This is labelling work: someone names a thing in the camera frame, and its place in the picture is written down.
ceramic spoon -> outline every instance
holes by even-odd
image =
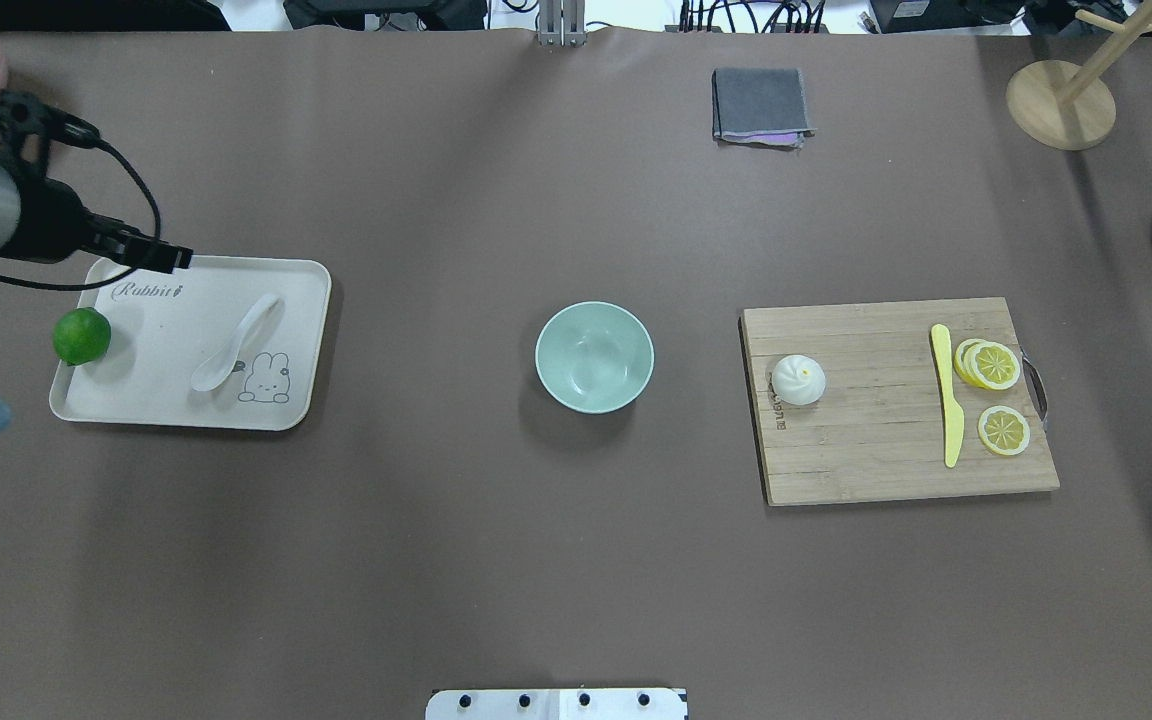
[[[282,302],[282,297],[274,295],[273,291],[266,291],[265,295],[260,296],[260,300],[253,302],[251,309],[247,310],[247,314],[243,314],[243,319],[238,320],[238,327],[234,328],[234,333],[229,336],[229,344],[220,348],[220,353],[207,357],[202,362],[202,365],[198,365],[198,369],[189,377],[189,387],[198,392],[220,387],[220,382],[225,382],[225,378],[234,372],[234,361],[238,359],[238,351],[247,342],[247,336],[250,336],[256,324],[279,302]]]

white mounting plate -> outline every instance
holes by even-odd
[[[588,702],[581,705],[581,700]],[[429,698],[425,706],[425,720],[509,719],[687,720],[687,691],[670,688],[441,691]]]

gray towel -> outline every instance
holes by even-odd
[[[798,147],[814,135],[796,68],[714,70],[714,141]]]

yellow lemon slice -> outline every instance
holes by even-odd
[[[1029,420],[1007,406],[993,406],[977,423],[980,442],[996,455],[1020,455],[1029,447]]]
[[[1020,380],[1020,359],[1006,344],[982,341],[968,348],[963,369],[969,382],[986,389],[1007,389]]]
[[[983,341],[979,338],[969,338],[968,340],[960,342],[957,350],[954,351],[954,369],[957,370],[958,377],[963,378],[963,382],[972,384],[973,386],[977,387],[980,387],[980,384],[976,382],[972,376],[968,373],[968,367],[964,365],[964,359],[968,351],[972,350],[975,346],[978,346],[982,342],[986,341]]]

plastic knife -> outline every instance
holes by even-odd
[[[935,361],[935,378],[941,386],[941,415],[945,415],[945,465],[952,468],[957,464],[958,453],[963,450],[963,406],[954,400],[950,328],[940,323],[932,325],[932,357]]]

